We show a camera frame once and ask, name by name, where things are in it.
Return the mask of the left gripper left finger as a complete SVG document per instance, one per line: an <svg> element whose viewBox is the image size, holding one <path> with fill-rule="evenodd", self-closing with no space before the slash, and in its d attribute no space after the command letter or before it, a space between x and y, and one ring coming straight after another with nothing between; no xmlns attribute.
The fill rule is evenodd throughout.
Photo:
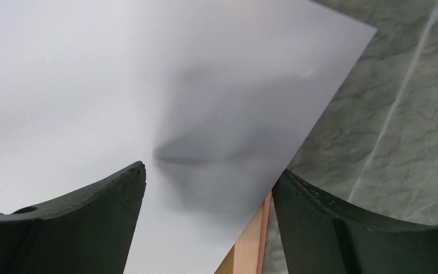
<svg viewBox="0 0 438 274"><path fill-rule="evenodd" d="M123 273L146 187L142 162L0 213L0 273Z"/></svg>

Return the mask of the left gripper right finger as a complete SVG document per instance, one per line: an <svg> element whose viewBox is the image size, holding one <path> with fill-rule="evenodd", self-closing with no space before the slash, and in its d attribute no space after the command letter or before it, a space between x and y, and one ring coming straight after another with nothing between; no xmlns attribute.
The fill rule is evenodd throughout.
<svg viewBox="0 0 438 274"><path fill-rule="evenodd" d="M368 211L289 170L273 200L290 273L438 273L438 225Z"/></svg>

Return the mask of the orange wooden picture frame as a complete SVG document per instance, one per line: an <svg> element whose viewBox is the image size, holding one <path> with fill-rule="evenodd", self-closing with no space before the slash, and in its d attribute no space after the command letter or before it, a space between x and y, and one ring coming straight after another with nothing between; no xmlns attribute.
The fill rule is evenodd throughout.
<svg viewBox="0 0 438 274"><path fill-rule="evenodd" d="M216 274L262 274L272 193L269 193L230 249Z"/></svg>

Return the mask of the white photo sheet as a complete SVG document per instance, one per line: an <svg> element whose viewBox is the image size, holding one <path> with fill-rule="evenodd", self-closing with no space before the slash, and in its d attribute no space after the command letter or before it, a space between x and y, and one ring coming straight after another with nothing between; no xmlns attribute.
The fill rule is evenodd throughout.
<svg viewBox="0 0 438 274"><path fill-rule="evenodd" d="M0 1L0 212L141 161L126 273L213 273L376 28L312 1Z"/></svg>

